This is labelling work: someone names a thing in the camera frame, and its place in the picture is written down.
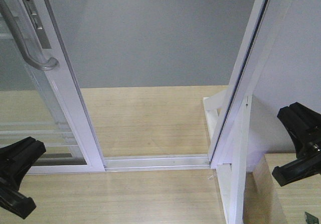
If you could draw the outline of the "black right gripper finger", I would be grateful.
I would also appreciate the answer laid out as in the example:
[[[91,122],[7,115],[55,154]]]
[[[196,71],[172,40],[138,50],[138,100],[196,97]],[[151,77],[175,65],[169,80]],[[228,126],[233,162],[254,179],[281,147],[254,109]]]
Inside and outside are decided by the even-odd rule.
[[[320,156],[300,158],[281,167],[276,166],[272,176],[280,186],[320,174]]]
[[[297,156],[320,152],[320,114],[299,102],[281,108],[277,114],[294,144]]]

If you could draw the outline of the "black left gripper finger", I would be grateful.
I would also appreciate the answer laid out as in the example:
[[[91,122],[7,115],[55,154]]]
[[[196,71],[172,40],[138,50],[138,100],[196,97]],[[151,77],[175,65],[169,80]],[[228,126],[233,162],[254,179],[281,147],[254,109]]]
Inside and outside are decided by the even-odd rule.
[[[18,191],[26,173],[45,152],[44,143],[32,137],[1,148],[1,182]]]
[[[19,185],[1,178],[1,207],[26,219],[37,206],[31,197],[21,194],[19,189]]]

